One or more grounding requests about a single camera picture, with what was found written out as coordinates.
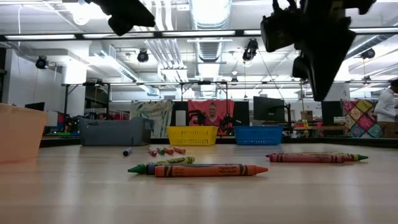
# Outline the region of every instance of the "pink crayon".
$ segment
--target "pink crayon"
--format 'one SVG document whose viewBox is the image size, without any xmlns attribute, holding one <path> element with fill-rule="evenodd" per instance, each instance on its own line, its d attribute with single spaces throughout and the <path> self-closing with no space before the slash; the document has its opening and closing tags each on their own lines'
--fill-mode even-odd
<svg viewBox="0 0 398 224">
<path fill-rule="evenodd" d="M 352 161 L 352 159 L 344 158 L 342 156 L 331 155 L 286 155 L 286 154 L 271 154 L 269 156 L 270 162 L 319 162 L 319 163 L 342 163 Z"/>
<path fill-rule="evenodd" d="M 149 149 L 148 149 L 148 153 L 149 153 L 151 156 L 156 156 L 156 155 L 157 155 L 157 149 L 149 148 Z"/>
</svg>

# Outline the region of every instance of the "wooden table surface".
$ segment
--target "wooden table surface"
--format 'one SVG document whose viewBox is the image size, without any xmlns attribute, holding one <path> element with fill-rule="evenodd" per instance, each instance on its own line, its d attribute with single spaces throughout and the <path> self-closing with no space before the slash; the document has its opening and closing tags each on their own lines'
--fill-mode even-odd
<svg viewBox="0 0 398 224">
<path fill-rule="evenodd" d="M 266 166 L 254 177 L 157 179 L 127 173 L 147 147 L 40 149 L 0 165 L 0 223 L 397 223 L 398 151 L 329 144 L 187 147 L 196 163 Z M 272 163 L 272 152 L 350 152 L 345 164 Z"/>
</svg>

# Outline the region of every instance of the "orange plastic bin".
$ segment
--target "orange plastic bin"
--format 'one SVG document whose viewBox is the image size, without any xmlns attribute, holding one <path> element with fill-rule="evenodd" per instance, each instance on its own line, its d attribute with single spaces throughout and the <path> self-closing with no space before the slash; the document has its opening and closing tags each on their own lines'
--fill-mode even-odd
<svg viewBox="0 0 398 224">
<path fill-rule="evenodd" d="M 47 113 L 0 103 L 0 163 L 37 157 Z"/>
</svg>

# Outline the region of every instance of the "computer monitor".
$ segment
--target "computer monitor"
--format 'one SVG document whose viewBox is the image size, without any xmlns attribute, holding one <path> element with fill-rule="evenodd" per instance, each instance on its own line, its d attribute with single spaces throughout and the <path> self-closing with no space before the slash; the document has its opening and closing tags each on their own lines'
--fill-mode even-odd
<svg viewBox="0 0 398 224">
<path fill-rule="evenodd" d="M 253 98 L 254 119 L 260 121 L 286 122 L 285 103 L 281 99 L 255 96 Z"/>
<path fill-rule="evenodd" d="M 41 103 L 31 103 L 28 105 L 25 105 L 25 108 L 29 108 L 32 110 L 39 110 L 39 111 L 44 111 L 44 102 Z"/>
</svg>

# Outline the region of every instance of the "security camera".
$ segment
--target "security camera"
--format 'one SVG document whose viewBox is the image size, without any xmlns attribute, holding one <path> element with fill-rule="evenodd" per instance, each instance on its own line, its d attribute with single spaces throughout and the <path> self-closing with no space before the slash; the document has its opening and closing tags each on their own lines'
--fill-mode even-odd
<svg viewBox="0 0 398 224">
<path fill-rule="evenodd" d="M 49 67 L 49 62 L 47 61 L 47 56 L 39 56 L 36 61 L 36 68 L 47 69 Z"/>
<path fill-rule="evenodd" d="M 147 62 L 148 59 L 149 59 L 149 56 L 148 56 L 147 50 L 144 50 L 144 49 L 143 49 L 143 50 L 140 50 L 140 51 L 139 51 L 139 54 L 138 54 L 138 56 L 137 56 L 137 60 L 138 60 L 139 62 L 144 63 L 144 62 Z"/>
<path fill-rule="evenodd" d="M 374 51 L 373 49 L 369 49 L 369 50 L 367 50 L 367 51 L 361 53 L 360 57 L 361 57 L 362 59 L 366 59 L 366 58 L 372 59 L 372 58 L 374 58 L 375 54 L 376 54 L 376 53 L 375 53 L 375 51 Z"/>
<path fill-rule="evenodd" d="M 245 62 L 251 61 L 254 56 L 257 54 L 257 50 L 259 49 L 259 44 L 256 39 L 250 39 L 248 45 L 244 49 L 242 59 Z"/>
</svg>

